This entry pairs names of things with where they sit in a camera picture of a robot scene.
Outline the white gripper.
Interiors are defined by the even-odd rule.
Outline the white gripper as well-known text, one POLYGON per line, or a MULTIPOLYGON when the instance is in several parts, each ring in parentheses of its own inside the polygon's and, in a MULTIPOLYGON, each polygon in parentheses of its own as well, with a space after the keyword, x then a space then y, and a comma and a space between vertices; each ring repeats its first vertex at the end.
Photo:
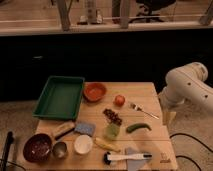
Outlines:
POLYGON ((176 116, 175 111, 170 111, 179 105, 181 97, 173 91, 171 88, 164 87, 163 90, 158 94, 160 105, 163 109, 163 124, 168 126, 176 116))

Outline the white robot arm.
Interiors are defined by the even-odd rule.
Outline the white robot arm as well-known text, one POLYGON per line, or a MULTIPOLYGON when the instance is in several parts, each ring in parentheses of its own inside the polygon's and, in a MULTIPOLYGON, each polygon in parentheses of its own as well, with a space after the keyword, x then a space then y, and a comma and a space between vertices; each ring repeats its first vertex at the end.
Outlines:
POLYGON ((174 68, 166 74, 166 86, 158 94, 164 125, 169 125, 175 118, 173 108, 182 105, 186 99, 213 114, 213 88, 205 84, 207 78, 208 70, 200 62, 174 68))

